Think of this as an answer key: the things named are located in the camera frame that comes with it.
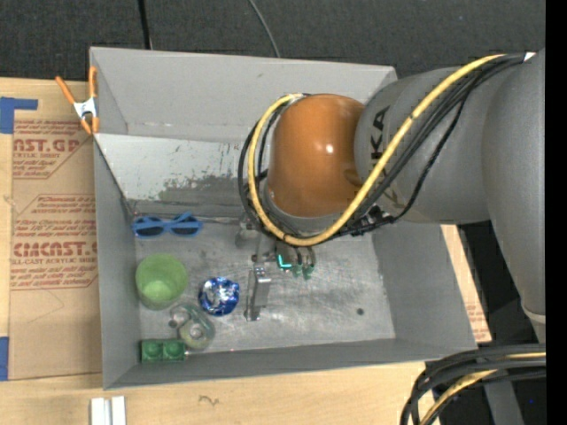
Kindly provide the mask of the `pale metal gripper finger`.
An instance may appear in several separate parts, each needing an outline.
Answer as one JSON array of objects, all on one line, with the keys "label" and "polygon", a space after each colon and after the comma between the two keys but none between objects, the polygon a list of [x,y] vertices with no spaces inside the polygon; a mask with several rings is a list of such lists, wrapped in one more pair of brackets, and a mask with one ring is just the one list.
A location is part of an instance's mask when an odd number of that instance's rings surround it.
[{"label": "pale metal gripper finger", "polygon": [[271,275],[266,268],[259,267],[256,273],[256,305],[258,307],[265,307],[268,304],[271,281]]},{"label": "pale metal gripper finger", "polygon": [[247,321],[256,321],[260,316],[260,308],[256,305],[256,290],[257,290],[257,276],[258,270],[251,269],[248,276],[247,291],[246,291],[246,306],[245,318]]}]

